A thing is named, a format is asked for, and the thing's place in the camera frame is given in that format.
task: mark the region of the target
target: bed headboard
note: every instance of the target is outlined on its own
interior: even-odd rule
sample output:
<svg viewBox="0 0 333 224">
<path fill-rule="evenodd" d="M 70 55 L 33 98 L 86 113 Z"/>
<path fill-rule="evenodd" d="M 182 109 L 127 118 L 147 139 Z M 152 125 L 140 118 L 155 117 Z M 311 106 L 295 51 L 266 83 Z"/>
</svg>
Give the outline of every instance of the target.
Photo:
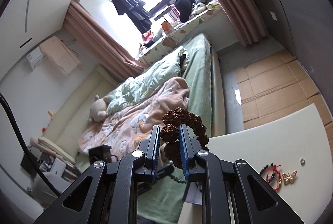
<svg viewBox="0 0 333 224">
<path fill-rule="evenodd" d="M 95 95 L 104 97 L 117 86 L 118 82 L 102 66 L 97 66 L 55 114 L 39 142 L 75 163 L 77 140 L 87 128 Z"/>
</svg>

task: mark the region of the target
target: green bedsheet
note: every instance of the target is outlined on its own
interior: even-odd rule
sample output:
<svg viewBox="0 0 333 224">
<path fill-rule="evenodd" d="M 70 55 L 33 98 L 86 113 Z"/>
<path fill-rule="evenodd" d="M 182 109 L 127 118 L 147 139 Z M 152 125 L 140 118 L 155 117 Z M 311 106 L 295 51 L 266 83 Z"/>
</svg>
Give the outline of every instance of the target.
<svg viewBox="0 0 333 224">
<path fill-rule="evenodd" d="M 206 134 L 210 137 L 210 44 L 203 34 L 199 34 L 183 45 L 189 52 L 189 65 L 182 76 L 190 90 L 188 111 L 202 118 L 207 127 Z M 82 172 L 86 170 L 89 167 L 88 156 L 79 154 L 76 166 Z M 183 171 L 176 167 L 173 175 L 184 180 Z M 169 177 L 161 179 L 151 190 L 138 197 L 138 215 L 162 224 L 177 223 L 185 187 L 186 184 L 177 183 Z"/>
</svg>

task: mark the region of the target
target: white table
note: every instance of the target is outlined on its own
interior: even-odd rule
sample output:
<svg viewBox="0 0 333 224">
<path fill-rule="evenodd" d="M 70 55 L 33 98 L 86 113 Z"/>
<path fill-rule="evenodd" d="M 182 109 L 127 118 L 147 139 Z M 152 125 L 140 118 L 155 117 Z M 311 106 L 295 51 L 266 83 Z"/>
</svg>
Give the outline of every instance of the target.
<svg viewBox="0 0 333 224">
<path fill-rule="evenodd" d="M 314 224 L 332 198 L 331 150 L 314 104 L 265 125 L 210 138 L 208 148 L 219 159 L 244 159 L 257 172 L 272 162 L 284 173 L 297 170 L 294 184 L 282 184 L 279 195 L 305 224 Z M 200 206 L 184 203 L 178 223 L 201 223 Z"/>
</svg>

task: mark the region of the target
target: pink blanket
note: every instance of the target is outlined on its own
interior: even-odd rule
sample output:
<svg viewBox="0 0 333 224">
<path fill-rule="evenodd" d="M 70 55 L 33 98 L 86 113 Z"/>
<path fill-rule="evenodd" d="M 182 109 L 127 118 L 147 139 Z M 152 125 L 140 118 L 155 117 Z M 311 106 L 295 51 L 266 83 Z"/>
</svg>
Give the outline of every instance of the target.
<svg viewBox="0 0 333 224">
<path fill-rule="evenodd" d="M 177 107 L 187 108 L 189 87 L 181 77 L 173 77 L 157 88 L 143 103 L 129 106 L 109 116 L 103 123 L 94 123 L 78 141 L 78 150 L 88 150 L 106 144 L 111 154 L 120 160 L 136 150 L 142 140 L 150 137 L 154 125 L 162 127 L 165 113 Z"/>
</svg>

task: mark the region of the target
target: blue gripper pad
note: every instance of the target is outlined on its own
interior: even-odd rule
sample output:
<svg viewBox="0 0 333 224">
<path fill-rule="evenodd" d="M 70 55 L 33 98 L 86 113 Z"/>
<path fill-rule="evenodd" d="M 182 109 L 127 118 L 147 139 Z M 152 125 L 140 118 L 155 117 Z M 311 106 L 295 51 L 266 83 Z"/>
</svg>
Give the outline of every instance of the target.
<svg viewBox="0 0 333 224">
<path fill-rule="evenodd" d="M 157 170 L 157 165 L 159 163 L 159 144 L 160 144 L 160 138 L 159 136 L 156 138 L 156 141 L 155 141 L 155 156 L 153 158 L 153 176 L 156 177 L 156 170 Z"/>
<path fill-rule="evenodd" d="M 180 145 L 181 165 L 183 167 L 185 180 L 187 180 L 189 178 L 189 155 L 185 145 L 184 131 L 182 131 L 181 126 L 179 127 L 179 145 Z"/>
</svg>

